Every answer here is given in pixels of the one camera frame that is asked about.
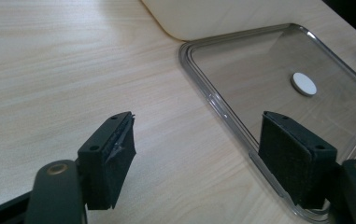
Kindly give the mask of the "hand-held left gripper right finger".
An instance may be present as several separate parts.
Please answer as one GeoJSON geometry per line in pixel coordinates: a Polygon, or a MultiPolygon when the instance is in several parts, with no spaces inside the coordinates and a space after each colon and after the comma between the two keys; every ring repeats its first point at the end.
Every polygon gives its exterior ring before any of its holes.
{"type": "Polygon", "coordinates": [[[294,119],[265,111],[258,155],[295,205],[323,207],[324,177],[335,166],[335,147],[294,119]]]}

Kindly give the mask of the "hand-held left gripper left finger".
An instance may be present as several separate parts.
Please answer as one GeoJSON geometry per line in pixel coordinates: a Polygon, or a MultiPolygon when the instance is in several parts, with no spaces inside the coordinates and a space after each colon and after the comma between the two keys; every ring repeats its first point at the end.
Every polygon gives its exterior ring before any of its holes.
{"type": "Polygon", "coordinates": [[[114,208],[135,157],[135,116],[122,112],[108,119],[78,150],[83,197],[89,210],[114,208]]]}

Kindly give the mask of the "cream plastic container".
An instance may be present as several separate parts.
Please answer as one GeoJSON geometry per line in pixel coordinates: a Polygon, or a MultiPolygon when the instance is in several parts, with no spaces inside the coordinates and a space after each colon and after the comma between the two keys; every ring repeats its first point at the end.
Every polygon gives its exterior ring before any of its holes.
{"type": "Polygon", "coordinates": [[[326,8],[322,0],[141,0],[171,36],[195,40],[300,23],[326,8]]]}

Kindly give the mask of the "clear plastic container lid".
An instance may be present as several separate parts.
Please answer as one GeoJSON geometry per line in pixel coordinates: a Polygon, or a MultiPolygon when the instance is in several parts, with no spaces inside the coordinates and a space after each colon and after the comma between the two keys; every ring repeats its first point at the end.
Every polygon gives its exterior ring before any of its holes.
{"type": "Polygon", "coordinates": [[[305,27],[282,24],[190,41],[180,63],[284,205],[302,219],[328,224],[329,206],[304,209],[258,155],[262,114],[294,119],[337,150],[337,162],[356,159],[356,73],[305,27]]]}

